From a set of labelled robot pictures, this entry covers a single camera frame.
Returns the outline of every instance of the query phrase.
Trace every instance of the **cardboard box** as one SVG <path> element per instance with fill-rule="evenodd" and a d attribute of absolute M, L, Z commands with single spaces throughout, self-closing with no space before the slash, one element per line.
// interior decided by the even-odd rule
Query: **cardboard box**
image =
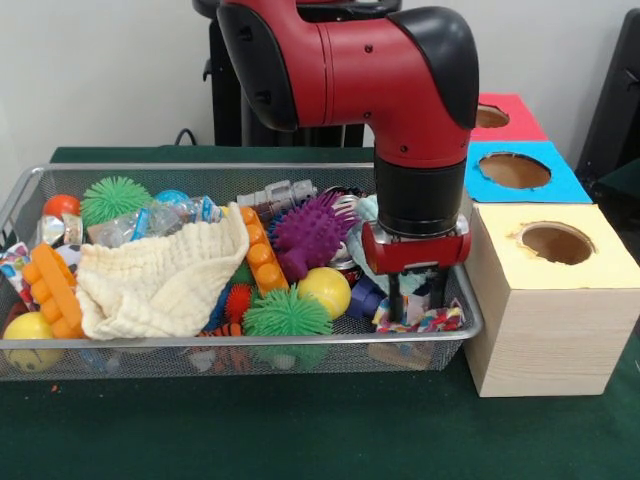
<path fill-rule="evenodd" d="M 466 269 L 482 397 L 601 394 L 640 312 L 640 268 L 595 205 L 476 205 Z"/>
<path fill-rule="evenodd" d="M 481 93 L 472 142 L 544 142 L 533 113 L 516 94 Z"/>
<path fill-rule="evenodd" d="M 551 142 L 469 146 L 461 211 L 472 203 L 592 203 Z"/>

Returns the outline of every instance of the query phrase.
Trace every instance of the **purple spiky ball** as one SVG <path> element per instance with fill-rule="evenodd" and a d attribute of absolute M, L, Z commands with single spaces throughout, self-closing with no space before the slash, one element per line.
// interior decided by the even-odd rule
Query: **purple spiky ball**
<path fill-rule="evenodd" d="M 325 193 L 287 213 L 274 230 L 278 262 L 290 283 L 307 276 L 310 269 L 326 266 L 358 223 L 351 208 L 334 208 L 339 197 Z"/>

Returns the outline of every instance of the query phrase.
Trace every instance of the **white wall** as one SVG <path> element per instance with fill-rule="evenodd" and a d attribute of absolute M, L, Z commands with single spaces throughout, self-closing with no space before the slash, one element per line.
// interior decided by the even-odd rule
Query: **white wall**
<path fill-rule="evenodd" d="M 438 3 L 471 24 L 481 88 L 520 93 L 576 162 L 637 2 Z M 190 0 L 0 0 L 0 201 L 19 171 L 58 145 L 167 144 L 185 126 L 212 142 L 210 87 L 200 79 L 207 28 Z"/>

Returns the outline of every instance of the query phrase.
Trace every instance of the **box lid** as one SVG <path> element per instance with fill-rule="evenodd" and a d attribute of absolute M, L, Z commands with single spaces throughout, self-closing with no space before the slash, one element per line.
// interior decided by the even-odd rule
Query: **box lid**
<path fill-rule="evenodd" d="M 471 143 L 465 187 L 480 203 L 592 203 L 551 142 Z"/>
<path fill-rule="evenodd" d="M 512 289 L 640 288 L 640 268 L 596 205 L 476 205 Z"/>
<path fill-rule="evenodd" d="M 485 121 L 485 124 L 491 125 L 491 127 L 475 128 L 471 132 L 472 140 L 478 142 L 542 142 L 548 140 L 535 116 L 519 95 L 514 93 L 481 93 L 479 104 L 476 124 L 482 124 Z"/>

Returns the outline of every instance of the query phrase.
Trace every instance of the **blue box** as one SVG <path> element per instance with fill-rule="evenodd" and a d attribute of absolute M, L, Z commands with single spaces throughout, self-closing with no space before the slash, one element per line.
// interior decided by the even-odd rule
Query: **blue box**
<path fill-rule="evenodd" d="M 551 142 L 472 142 L 465 187 L 478 203 L 593 203 Z"/>

